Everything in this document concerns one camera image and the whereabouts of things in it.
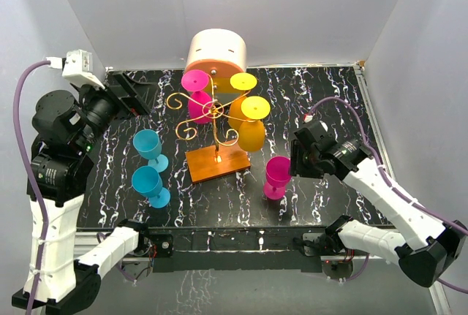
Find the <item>orange wine glass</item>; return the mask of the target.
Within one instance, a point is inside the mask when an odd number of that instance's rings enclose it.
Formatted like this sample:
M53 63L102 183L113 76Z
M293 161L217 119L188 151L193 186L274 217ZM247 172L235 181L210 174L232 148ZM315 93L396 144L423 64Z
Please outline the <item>orange wine glass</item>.
M263 119L271 112L270 103L261 96L248 96L241 104L241 111L246 121L238 130L238 145L246 152L259 151L265 141Z
M234 74L230 78L230 85L241 95L231 103L228 113L228 123L234 130L239 130L241 124L247 119L241 110L242 102L247 98L248 93L257 85L257 78L246 72Z

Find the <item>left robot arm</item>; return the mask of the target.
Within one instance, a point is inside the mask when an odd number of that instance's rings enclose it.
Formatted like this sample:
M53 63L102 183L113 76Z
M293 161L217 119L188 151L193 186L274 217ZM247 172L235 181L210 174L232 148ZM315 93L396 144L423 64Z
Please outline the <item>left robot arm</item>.
M151 247L147 224L124 219L92 250L74 254L92 148L113 120L150 112L128 75L111 72L109 80L103 87L51 91L36 103L34 178L26 190L33 214L31 263L24 287L12 296L14 307L76 314L95 301L102 279L127 254L142 256Z

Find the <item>magenta wine glass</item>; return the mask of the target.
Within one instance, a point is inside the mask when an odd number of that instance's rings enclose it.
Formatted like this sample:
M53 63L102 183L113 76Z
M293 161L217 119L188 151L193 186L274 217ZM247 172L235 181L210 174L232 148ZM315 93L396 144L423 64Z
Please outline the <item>magenta wine glass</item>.
M280 200L286 193L286 186L291 180L290 159L286 156L275 156L265 166L266 182L264 195L270 200Z
M204 91L206 86L211 84L210 76L202 70L193 69L184 74L181 79L182 87L190 93L190 100L188 101L188 111L190 118L197 118L196 124L208 124L211 118L203 116L210 110L211 105L203 107L207 102L212 101L211 95Z

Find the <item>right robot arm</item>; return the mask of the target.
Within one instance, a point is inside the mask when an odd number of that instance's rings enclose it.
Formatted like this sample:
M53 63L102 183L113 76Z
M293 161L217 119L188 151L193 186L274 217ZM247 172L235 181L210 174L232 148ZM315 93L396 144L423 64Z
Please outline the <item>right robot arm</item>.
M388 177L363 141L338 142L319 121L304 124L294 134L290 174L322 179L326 175L362 194L395 227L371 227L342 215L313 241L303 244L316 252L343 254L359 250L398 265L417 285L429 288L458 259L467 228L458 220L431 215Z

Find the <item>orange wine glass front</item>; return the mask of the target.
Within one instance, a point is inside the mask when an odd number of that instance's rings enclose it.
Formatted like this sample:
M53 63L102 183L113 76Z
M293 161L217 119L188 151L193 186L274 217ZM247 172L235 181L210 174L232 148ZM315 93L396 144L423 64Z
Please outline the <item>orange wine glass front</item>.
M241 111L246 121L238 130L238 145L246 152L259 151L265 141L263 119L271 112L270 103L261 96L248 96L241 104Z

